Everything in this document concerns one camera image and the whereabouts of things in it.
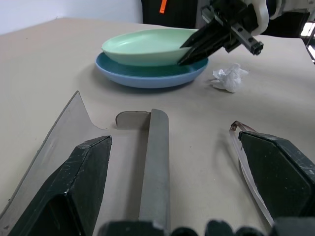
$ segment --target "crumpled paper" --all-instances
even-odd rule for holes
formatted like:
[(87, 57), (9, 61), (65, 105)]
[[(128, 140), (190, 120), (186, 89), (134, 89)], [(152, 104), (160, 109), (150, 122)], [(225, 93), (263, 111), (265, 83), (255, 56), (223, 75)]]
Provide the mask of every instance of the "crumpled paper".
[(247, 75), (248, 71), (242, 70), (239, 64), (233, 64), (228, 69), (221, 69), (213, 72), (215, 79), (210, 84), (217, 89), (224, 89), (229, 92), (236, 92), (242, 85), (241, 76)]

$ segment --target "white wall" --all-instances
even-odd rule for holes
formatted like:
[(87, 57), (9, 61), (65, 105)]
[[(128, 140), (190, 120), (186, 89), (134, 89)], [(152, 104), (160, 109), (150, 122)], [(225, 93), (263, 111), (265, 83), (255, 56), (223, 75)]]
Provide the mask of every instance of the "white wall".
[(141, 0), (0, 0), (0, 34), (57, 17), (141, 23)]

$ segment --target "mint green bowl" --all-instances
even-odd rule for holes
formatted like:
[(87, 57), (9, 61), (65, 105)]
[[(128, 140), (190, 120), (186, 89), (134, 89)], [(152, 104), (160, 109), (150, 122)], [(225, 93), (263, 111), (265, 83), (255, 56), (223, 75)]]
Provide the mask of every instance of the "mint green bowl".
[(175, 65), (189, 50), (180, 48), (195, 29), (150, 29), (111, 38), (102, 45), (113, 61), (133, 66)]

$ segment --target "stacked plates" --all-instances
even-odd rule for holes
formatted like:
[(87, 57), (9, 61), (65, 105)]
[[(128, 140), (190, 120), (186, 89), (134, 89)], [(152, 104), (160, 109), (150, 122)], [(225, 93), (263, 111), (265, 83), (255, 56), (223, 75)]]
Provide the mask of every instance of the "stacked plates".
[(166, 88), (194, 80), (208, 59), (191, 65), (177, 62), (189, 50), (180, 46), (195, 32), (191, 29), (151, 29), (106, 41), (95, 60), (108, 79), (136, 88)]

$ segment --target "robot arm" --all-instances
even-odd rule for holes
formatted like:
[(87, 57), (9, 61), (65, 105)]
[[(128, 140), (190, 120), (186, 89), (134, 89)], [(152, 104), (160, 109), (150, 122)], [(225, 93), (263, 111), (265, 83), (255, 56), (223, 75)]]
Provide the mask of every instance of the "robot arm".
[(210, 0), (201, 9), (207, 22), (182, 47), (191, 47), (178, 65), (191, 64), (204, 59), (221, 47), (229, 53), (243, 44), (253, 55), (259, 55), (263, 43), (253, 36), (263, 33), (269, 19), (283, 12), (313, 9), (315, 0)]

